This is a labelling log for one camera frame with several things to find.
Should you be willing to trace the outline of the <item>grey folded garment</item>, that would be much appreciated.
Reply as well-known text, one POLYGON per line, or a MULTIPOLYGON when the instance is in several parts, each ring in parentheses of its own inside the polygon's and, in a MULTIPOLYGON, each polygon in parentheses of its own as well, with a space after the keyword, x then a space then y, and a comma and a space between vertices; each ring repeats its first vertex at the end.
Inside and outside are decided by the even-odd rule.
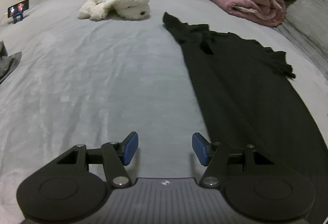
POLYGON ((22 52, 8 55, 3 41, 0 42, 0 84, 18 67, 22 52))

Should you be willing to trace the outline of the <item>grey quilted headboard cover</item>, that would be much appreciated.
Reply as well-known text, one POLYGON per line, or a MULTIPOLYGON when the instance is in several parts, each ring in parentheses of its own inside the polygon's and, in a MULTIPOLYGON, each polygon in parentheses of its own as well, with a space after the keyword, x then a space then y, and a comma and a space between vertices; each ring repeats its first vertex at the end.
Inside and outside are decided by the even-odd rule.
POLYGON ((283 24, 275 28, 327 77, 327 0, 287 2, 283 24))

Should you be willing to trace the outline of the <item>black t-shirt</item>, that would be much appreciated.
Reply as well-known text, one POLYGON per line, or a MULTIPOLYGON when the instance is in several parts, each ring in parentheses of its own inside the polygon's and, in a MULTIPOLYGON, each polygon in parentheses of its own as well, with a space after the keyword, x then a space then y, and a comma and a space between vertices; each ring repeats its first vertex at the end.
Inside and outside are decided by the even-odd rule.
POLYGON ((290 83, 285 52, 168 13, 163 23, 181 47, 213 141, 234 149, 254 144, 303 176, 327 176, 327 146, 290 83))

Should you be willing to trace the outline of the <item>phone on blue stand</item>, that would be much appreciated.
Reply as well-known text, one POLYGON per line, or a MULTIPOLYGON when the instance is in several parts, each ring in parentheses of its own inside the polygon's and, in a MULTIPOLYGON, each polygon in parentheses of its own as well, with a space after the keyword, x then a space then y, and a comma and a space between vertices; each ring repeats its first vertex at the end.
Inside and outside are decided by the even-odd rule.
POLYGON ((21 1, 7 9, 7 17, 13 18, 14 24, 17 23, 17 18, 22 20, 24 18, 23 14, 29 9, 29 0, 21 1))

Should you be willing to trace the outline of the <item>white plush dog toy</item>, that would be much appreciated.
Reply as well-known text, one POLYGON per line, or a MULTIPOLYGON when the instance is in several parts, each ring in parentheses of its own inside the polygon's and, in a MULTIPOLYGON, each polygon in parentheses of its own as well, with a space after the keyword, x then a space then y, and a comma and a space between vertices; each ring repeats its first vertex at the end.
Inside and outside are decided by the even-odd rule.
POLYGON ((126 20, 142 20, 150 16, 150 0, 87 0, 79 10, 79 19, 100 21, 110 12, 126 20))

